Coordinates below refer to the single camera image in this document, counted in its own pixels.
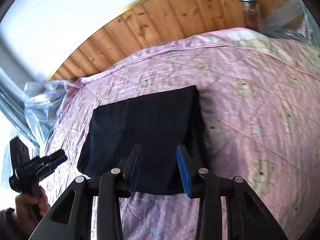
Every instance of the wooden headboard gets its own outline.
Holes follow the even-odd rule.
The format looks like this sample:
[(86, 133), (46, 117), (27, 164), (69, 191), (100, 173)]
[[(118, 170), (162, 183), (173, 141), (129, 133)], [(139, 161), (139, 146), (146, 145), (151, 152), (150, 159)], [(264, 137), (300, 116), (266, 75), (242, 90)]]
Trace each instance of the wooden headboard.
[[(279, 7), (279, 0), (258, 2), (262, 18)], [(48, 79), (76, 80), (150, 45), (233, 27), (244, 27), (238, 0), (137, 0), (84, 41)]]

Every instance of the silver bolt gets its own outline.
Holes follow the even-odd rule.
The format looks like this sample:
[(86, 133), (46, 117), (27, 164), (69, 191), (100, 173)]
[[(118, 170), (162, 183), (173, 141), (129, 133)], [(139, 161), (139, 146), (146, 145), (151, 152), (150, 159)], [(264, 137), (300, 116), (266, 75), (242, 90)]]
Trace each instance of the silver bolt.
[(118, 173), (120, 173), (120, 169), (119, 168), (113, 168), (112, 170), (111, 170), (111, 173), (112, 174), (118, 174)]
[(206, 168), (200, 168), (200, 169), (199, 169), (199, 173), (200, 173), (200, 174), (207, 174), (207, 173), (208, 173), (208, 169), (206, 169)]
[(240, 176), (236, 176), (236, 177), (235, 177), (235, 181), (236, 181), (237, 183), (242, 183), (242, 182), (243, 182), (243, 178), (240, 177)]
[(82, 176), (76, 177), (76, 183), (81, 183), (83, 181), (84, 181), (84, 177)]

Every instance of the quilted blanket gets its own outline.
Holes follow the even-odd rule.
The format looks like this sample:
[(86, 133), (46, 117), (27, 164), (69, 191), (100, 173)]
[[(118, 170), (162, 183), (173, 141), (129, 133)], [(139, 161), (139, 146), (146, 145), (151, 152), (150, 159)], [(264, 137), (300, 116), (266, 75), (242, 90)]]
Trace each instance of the quilted blanket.
[[(196, 85), (206, 144), (218, 176), (242, 176), (289, 240), (320, 206), (320, 59), (311, 45), (235, 28), (145, 48), (68, 91), (47, 154), (68, 161), (43, 181), (51, 204), (76, 176), (98, 106)], [(121, 199), (125, 239), (193, 239), (199, 201), (185, 194)], [(92, 215), (96, 238), (97, 199)], [(222, 199), (223, 238), (227, 239)]]

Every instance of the glass jar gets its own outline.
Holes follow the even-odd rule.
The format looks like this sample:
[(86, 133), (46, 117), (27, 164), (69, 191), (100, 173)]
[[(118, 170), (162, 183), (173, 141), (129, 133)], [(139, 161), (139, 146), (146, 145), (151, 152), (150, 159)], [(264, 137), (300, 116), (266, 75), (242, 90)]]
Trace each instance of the glass jar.
[(244, 5), (245, 27), (254, 31), (259, 31), (260, 9), (257, 0), (240, 0)]

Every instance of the plastic bag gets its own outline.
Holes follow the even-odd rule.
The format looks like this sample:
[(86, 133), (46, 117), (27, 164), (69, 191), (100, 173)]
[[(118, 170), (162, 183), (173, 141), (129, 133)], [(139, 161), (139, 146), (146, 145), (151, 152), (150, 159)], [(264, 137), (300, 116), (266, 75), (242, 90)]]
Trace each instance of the plastic bag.
[(26, 83), (23, 91), (25, 118), (41, 147), (45, 147), (59, 118), (59, 108), (72, 82), (53, 80), (44, 83)]
[(293, 39), (320, 51), (320, 29), (301, 0), (280, 0), (279, 9), (264, 18), (259, 32), (270, 38)]

